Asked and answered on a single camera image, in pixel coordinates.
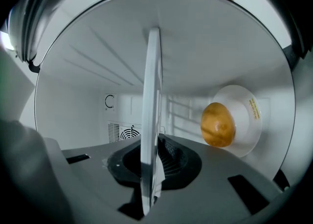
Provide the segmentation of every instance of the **white plate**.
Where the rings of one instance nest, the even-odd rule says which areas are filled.
[[[234,140],[224,149],[238,157],[250,153],[262,132],[260,105],[255,96],[241,86],[230,85],[219,90],[212,102],[227,107],[236,125]]]

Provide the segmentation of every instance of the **vent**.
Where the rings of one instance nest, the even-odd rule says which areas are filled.
[[[121,140],[126,140],[129,138],[133,138],[140,135],[140,133],[134,129],[134,126],[132,125],[131,128],[125,129],[122,133],[121,133]]]
[[[161,159],[166,179],[179,174],[188,162],[186,154],[169,141],[158,141],[158,155]],[[140,145],[124,155],[123,163],[127,169],[141,177]]]
[[[115,123],[108,124],[108,131],[109,131],[109,143],[120,141],[119,124]]]

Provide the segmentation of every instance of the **yellow label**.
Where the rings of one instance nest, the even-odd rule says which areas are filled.
[[[259,110],[255,104],[254,99],[252,98],[251,100],[249,100],[249,102],[250,102],[250,106],[252,107],[254,119],[260,119]]]

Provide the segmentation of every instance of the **black slot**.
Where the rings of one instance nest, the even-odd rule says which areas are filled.
[[[277,184],[277,186],[279,186],[279,188],[284,191],[285,188],[290,188],[290,184],[285,176],[285,174],[283,173],[282,170],[278,170],[276,176],[274,177],[273,181]]]
[[[251,214],[255,214],[266,207],[269,202],[242,175],[229,177],[228,181],[246,205]]]
[[[79,161],[82,161],[82,160],[85,160],[85,159],[89,159],[90,157],[88,155],[79,155],[79,156],[74,156],[74,157],[70,157],[70,158],[67,158],[67,162],[69,164],[72,164],[72,163],[76,163],[76,162],[79,162]]]

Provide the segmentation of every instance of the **fan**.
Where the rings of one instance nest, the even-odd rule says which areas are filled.
[[[125,139],[129,139],[129,138],[133,138],[140,135],[140,133],[134,129],[134,126],[132,125],[131,128],[125,129],[122,133],[121,133],[121,140],[125,140]]]

